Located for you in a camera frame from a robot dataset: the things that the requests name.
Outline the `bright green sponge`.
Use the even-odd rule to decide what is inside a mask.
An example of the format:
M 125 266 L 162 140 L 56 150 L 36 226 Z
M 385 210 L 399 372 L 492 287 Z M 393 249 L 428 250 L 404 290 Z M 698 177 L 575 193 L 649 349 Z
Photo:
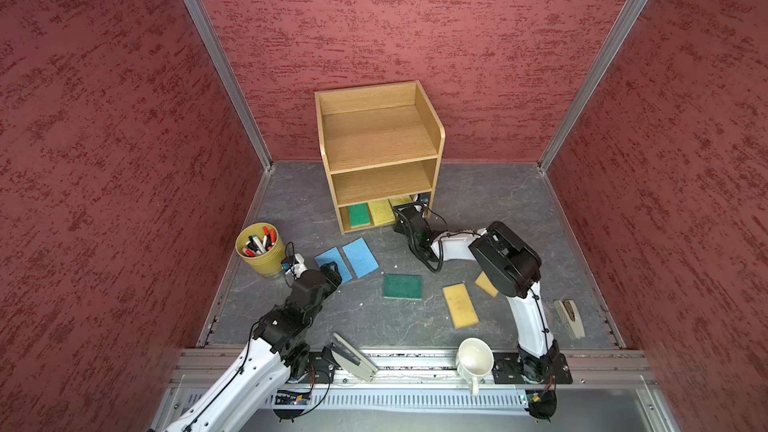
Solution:
M 347 213 L 350 229 L 366 228 L 373 224 L 369 208 L 366 203 L 348 206 Z

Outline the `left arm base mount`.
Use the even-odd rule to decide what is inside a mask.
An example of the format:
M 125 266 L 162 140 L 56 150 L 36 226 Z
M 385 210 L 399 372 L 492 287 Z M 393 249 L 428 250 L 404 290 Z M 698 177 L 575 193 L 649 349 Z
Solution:
M 301 349 L 289 357 L 287 366 L 290 369 L 288 382 L 299 384 L 329 384 L 338 368 L 329 346 L 321 351 Z

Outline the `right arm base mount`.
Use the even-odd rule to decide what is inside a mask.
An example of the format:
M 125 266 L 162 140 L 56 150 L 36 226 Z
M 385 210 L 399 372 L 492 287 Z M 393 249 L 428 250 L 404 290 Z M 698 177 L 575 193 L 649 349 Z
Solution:
M 562 353 L 536 359 L 518 353 L 494 353 L 493 380 L 496 385 L 571 385 L 573 377 Z

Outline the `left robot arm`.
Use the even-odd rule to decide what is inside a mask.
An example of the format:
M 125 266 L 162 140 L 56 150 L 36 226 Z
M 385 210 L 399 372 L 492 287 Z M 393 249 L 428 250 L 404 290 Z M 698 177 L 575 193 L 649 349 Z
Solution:
M 309 363 L 308 329 L 342 283 L 330 262 L 295 278 L 290 295 L 256 321 L 249 340 L 213 386 L 167 431 L 239 431 L 264 401 Z

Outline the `dark green sponge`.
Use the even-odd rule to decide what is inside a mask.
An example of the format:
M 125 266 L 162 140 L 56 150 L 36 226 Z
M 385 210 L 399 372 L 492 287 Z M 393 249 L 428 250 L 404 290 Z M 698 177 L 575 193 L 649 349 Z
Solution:
M 423 280 L 419 275 L 386 274 L 383 282 L 383 297 L 396 300 L 421 300 Z

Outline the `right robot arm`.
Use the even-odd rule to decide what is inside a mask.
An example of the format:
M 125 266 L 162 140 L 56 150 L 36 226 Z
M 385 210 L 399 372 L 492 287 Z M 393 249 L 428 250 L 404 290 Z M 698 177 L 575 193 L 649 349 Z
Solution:
M 501 221 L 481 229 L 434 231 L 421 202 L 392 207 L 393 230 L 407 239 L 409 250 L 431 272 L 445 262 L 469 260 L 479 264 L 490 284 L 507 298 L 517 327 L 519 370 L 527 381 L 541 383 L 553 374 L 560 356 L 544 312 L 540 292 L 539 255 Z

